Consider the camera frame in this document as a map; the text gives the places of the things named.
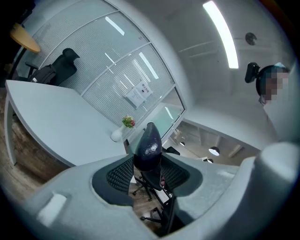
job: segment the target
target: table leg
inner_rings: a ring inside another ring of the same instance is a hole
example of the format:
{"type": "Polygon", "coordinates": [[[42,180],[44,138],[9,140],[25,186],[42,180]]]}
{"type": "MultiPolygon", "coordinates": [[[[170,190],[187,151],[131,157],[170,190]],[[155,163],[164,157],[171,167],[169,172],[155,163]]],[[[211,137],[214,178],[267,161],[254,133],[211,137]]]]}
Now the table leg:
{"type": "Polygon", "coordinates": [[[14,143],[13,143],[13,107],[9,102],[9,96],[6,96],[5,112],[4,112],[4,129],[5,129],[5,141],[10,162],[15,165],[16,158],[14,154],[14,143]]]}
{"type": "Polygon", "coordinates": [[[13,79],[13,75],[14,75],[14,72],[15,72],[15,69],[17,68],[22,56],[24,55],[24,53],[26,52],[26,48],[24,47],[22,49],[22,51],[20,52],[19,56],[17,57],[17,59],[15,60],[15,63],[13,65],[13,68],[11,69],[9,75],[8,75],[8,78],[9,80],[12,80],[13,79]]]}

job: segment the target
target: round wooden table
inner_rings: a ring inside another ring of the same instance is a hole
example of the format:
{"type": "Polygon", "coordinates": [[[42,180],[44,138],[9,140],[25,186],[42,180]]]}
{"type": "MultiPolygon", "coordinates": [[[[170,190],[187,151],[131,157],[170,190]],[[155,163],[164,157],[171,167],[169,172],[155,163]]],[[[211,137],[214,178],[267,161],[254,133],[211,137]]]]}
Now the round wooden table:
{"type": "Polygon", "coordinates": [[[17,23],[14,25],[9,35],[15,42],[17,42],[23,47],[22,51],[20,52],[19,56],[17,57],[14,63],[13,68],[9,73],[8,79],[12,79],[15,69],[18,66],[26,50],[28,49],[31,52],[39,53],[41,49],[36,43],[36,41],[32,38],[32,36],[30,36],[30,34],[21,25],[17,23]]]}

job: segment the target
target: red flower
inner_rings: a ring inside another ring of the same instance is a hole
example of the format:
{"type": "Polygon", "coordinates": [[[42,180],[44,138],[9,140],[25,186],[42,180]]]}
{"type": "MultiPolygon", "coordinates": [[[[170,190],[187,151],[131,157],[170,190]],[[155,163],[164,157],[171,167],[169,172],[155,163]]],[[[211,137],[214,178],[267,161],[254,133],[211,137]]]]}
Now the red flower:
{"type": "Polygon", "coordinates": [[[134,126],[135,126],[135,121],[134,121],[134,120],[131,120],[131,121],[130,121],[130,124],[134,127],[134,126]]]}

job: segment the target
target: white desk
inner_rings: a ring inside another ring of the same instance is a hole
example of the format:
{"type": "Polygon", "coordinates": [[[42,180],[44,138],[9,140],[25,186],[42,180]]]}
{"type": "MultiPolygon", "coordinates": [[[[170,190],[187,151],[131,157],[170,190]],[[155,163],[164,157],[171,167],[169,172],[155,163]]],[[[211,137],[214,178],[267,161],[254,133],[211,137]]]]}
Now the white desk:
{"type": "Polygon", "coordinates": [[[68,166],[126,154],[122,141],[110,139],[118,127],[75,90],[12,80],[6,81],[6,88],[5,139],[12,164],[13,111],[33,138],[68,166]]]}

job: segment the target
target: wood flooring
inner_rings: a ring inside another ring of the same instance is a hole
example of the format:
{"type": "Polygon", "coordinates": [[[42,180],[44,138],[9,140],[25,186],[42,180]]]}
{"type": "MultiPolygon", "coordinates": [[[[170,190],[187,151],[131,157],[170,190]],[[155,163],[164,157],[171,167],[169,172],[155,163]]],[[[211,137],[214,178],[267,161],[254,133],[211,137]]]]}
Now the wood flooring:
{"type": "MultiPolygon", "coordinates": [[[[10,163],[4,134],[5,99],[6,90],[2,88],[0,89],[0,183],[11,201],[22,204],[43,184],[69,167],[46,152],[26,131],[17,116],[13,120],[14,152],[17,163],[16,165],[10,163]]],[[[135,176],[140,176],[137,169],[135,169],[135,176]]],[[[156,212],[151,213],[155,207],[160,209],[160,204],[155,196],[152,196],[153,200],[149,202],[144,188],[139,190],[136,196],[131,194],[138,187],[138,183],[131,183],[129,188],[129,195],[134,200],[134,212],[138,217],[159,219],[156,212]]],[[[160,224],[147,220],[143,223],[153,231],[160,227],[160,224]]]]}

